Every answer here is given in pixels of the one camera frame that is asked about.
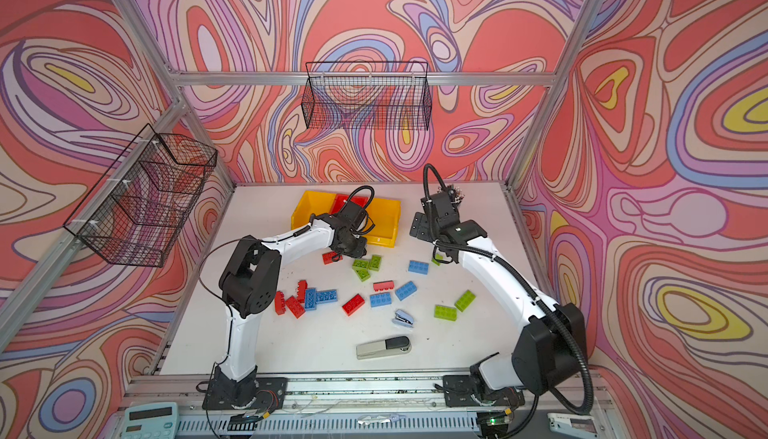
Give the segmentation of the green lego cluster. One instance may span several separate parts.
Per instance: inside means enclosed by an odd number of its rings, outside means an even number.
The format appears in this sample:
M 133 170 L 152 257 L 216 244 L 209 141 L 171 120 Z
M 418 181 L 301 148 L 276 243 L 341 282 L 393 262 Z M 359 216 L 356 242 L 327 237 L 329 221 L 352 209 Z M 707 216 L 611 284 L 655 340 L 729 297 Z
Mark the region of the green lego cluster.
M 383 257 L 381 255 L 372 255 L 369 259 L 355 259 L 352 264 L 352 269 L 356 277 L 365 282 L 372 277 L 374 272 L 379 272 L 381 269 Z

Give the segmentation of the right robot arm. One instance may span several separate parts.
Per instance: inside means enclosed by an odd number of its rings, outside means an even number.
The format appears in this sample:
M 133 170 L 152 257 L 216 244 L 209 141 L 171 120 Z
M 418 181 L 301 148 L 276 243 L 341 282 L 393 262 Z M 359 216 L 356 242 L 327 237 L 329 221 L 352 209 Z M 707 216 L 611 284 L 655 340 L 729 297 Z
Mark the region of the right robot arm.
M 502 256 L 484 228 L 463 220 L 462 194 L 430 163 L 423 167 L 422 187 L 423 211 L 414 215 L 411 235 L 430 243 L 442 264 L 458 264 L 478 279 L 518 334 L 511 354 L 494 353 L 472 367 L 480 390 L 550 393 L 570 413 L 590 414 L 595 394 L 582 311 L 542 292 Z

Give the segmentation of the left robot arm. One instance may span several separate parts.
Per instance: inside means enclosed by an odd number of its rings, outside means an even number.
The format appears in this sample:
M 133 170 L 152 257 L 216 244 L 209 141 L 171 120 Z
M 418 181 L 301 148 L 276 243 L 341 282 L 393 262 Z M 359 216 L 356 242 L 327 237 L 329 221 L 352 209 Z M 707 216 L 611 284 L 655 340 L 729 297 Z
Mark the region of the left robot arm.
M 312 215 L 282 235 L 247 235 L 237 241 L 218 282 L 230 325 L 225 358 L 214 367 L 215 381 L 241 386 L 252 380 L 261 313 L 276 298 L 283 266 L 324 249 L 355 259 L 366 254 L 365 235 L 375 228 L 367 208 L 374 197 L 372 186 L 359 186 L 336 213 Z

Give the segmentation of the green lego brick angled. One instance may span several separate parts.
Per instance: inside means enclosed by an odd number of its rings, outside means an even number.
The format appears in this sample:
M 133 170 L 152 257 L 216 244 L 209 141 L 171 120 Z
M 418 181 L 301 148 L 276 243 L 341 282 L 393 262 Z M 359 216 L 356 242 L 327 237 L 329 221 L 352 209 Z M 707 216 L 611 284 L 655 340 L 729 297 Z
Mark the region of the green lego brick angled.
M 476 295 L 471 290 L 466 290 L 454 303 L 454 307 L 461 312 L 465 312 L 476 299 Z

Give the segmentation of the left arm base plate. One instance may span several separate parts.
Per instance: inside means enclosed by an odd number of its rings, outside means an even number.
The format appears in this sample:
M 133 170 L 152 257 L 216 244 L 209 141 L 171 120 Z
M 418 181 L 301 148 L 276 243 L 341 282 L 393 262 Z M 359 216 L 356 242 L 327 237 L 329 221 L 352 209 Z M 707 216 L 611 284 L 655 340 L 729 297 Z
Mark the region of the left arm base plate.
M 245 378 L 234 382 L 216 377 L 208 386 L 202 408 L 206 411 L 281 409 L 288 385 L 286 377 Z

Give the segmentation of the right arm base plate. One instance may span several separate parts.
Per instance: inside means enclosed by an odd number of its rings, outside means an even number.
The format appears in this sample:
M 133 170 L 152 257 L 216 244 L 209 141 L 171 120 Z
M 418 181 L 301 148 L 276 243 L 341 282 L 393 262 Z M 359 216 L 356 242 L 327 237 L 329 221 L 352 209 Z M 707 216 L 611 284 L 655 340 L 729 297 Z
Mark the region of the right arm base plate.
M 444 375 L 435 388 L 443 394 L 448 407 L 505 407 L 524 406 L 524 395 L 515 389 L 491 390 L 481 378 L 473 375 Z

